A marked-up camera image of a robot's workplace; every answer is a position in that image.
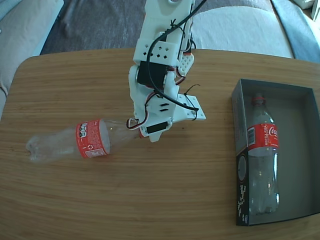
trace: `plastic bottle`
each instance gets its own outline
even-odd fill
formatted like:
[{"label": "plastic bottle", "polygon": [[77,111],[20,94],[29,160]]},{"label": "plastic bottle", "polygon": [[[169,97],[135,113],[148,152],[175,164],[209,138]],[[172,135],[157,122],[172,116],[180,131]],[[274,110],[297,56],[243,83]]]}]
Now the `plastic bottle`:
[{"label": "plastic bottle", "polygon": [[273,213],[279,206],[278,130],[262,94],[252,98],[253,116],[248,135],[249,211]]},{"label": "plastic bottle", "polygon": [[139,129],[125,123],[98,119],[79,123],[51,134],[33,136],[26,144],[33,163],[49,163],[61,158],[93,158],[113,154],[139,137]]}]

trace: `bottle label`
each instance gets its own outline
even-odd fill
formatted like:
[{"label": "bottle label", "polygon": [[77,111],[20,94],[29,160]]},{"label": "bottle label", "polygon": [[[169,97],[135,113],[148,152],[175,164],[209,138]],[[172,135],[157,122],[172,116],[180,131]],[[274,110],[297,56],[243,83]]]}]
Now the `bottle label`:
[{"label": "bottle label", "polygon": [[278,129],[272,123],[256,124],[248,128],[248,149],[278,148]]},{"label": "bottle label", "polygon": [[107,155],[100,135],[100,119],[79,123],[75,128],[75,139],[83,158]]}]

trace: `white robotic arm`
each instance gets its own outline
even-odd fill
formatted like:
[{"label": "white robotic arm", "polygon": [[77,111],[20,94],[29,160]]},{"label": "white robotic arm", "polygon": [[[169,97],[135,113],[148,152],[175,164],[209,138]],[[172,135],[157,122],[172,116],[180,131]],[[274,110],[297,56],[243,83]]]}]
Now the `white robotic arm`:
[{"label": "white robotic arm", "polygon": [[158,141],[173,123],[206,119],[195,96],[179,94],[179,84],[194,63],[193,20],[177,25],[191,15],[194,5],[195,0],[146,0],[146,16],[133,57],[135,65],[129,71],[134,119],[127,121],[127,127],[139,128],[151,142]]}]

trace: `open box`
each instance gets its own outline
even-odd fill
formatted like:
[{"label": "open box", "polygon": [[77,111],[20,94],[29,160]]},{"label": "open box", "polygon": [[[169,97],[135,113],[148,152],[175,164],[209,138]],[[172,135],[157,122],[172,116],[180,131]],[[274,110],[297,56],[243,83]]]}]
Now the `open box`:
[{"label": "open box", "polygon": [[[278,128],[279,206],[250,215],[248,119],[252,96],[262,93]],[[311,88],[241,79],[232,93],[237,162],[236,224],[252,226],[320,213],[320,118]]]}]

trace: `wood grain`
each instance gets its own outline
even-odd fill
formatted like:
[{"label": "wood grain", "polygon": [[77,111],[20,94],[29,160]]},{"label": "wood grain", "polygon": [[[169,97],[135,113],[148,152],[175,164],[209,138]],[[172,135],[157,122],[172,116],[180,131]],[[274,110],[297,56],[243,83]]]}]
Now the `wood grain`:
[{"label": "wood grain", "polygon": [[197,50],[183,83],[207,120],[182,122],[159,142],[139,139],[96,160],[29,162],[27,140],[96,118],[132,116],[133,49],[32,57],[18,69],[0,124],[0,239],[320,239],[320,215],[239,227],[231,93],[240,78],[314,88],[320,65]]}]

